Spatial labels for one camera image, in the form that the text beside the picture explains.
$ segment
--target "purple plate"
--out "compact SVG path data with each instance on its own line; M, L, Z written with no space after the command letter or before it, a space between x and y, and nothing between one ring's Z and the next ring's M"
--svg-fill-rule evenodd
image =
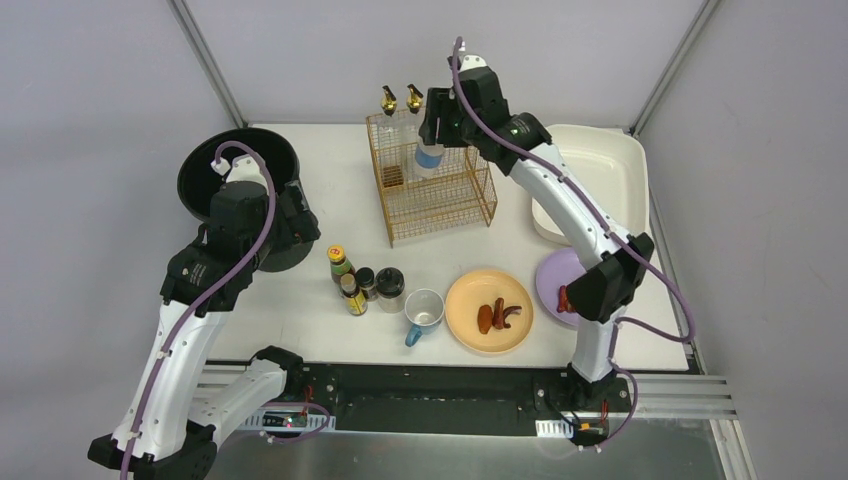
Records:
M539 295L542 305L554 318L575 328L579 315L556 311L559 304L559 287L568 285L584 273L586 269L580 265L577 252L573 248L563 248L548 255L536 269L536 294Z

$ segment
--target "cable clip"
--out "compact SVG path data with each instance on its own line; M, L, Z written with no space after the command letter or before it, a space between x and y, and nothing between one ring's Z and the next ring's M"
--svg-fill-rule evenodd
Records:
M215 173L222 177L230 171L230 162L228 162L226 158L222 158L220 161L212 160L212 163L209 165Z

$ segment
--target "white robotic arm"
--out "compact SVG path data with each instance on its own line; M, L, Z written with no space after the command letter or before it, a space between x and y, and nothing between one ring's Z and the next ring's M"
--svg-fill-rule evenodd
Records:
M192 404L209 351L254 270L273 247L320 235L299 183L277 196L261 157L246 145L224 142L217 158L229 146L250 155L233 164L240 168L212 196L197 238L169 262L155 341L130 408L111 435L89 448L90 460L120 469L122 479L128 472L137 480L204 478L218 446L250 414L287 388L300 391L303 360L268 347L221 393ZM212 168L224 175L229 164L217 160Z
M571 241L586 274L566 287L580 315L577 347L566 367L568 404L581 408L615 380L610 363L616 319L641 284L654 250L647 234L633 236L586 192L539 121L512 115L497 75L461 39L448 59L453 88L430 88L419 136L424 145L476 147L481 156L535 198ZM618 243L626 245L639 260Z
M543 143L531 152L557 165L564 175L572 178L578 188L583 189L579 180L571 174L571 169L566 166L556 145ZM513 166L509 176L515 180L515 183L530 192L530 195L548 212L554 223L571 242L584 268L591 269L601 263L605 253L619 250L618 245L604 234L604 230L584 203L551 172L536 163L521 161ZM595 204L595 208L602 215L610 218L599 205ZM629 235L627 229L611 218L608 222L620 235L625 237ZM612 370L607 358L612 342L612 331L615 319L623 315L626 309L626 306L621 306L612 313L608 321L603 323L580 318L577 328L577 346L571 365L589 382L601 380Z

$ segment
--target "ceramic mug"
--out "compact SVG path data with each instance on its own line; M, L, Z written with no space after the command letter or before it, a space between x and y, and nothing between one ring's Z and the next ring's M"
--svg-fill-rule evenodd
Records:
M422 288L406 297L403 313L412 324L406 334L406 346L411 347L421 338L436 331L445 316L445 301L433 290Z

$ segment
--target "copper wire basket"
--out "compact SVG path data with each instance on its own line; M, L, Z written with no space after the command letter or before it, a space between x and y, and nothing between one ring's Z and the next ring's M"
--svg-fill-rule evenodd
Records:
M489 163L475 148L448 148L432 176L414 168L417 116L365 119L389 244L472 223L491 225L498 206Z

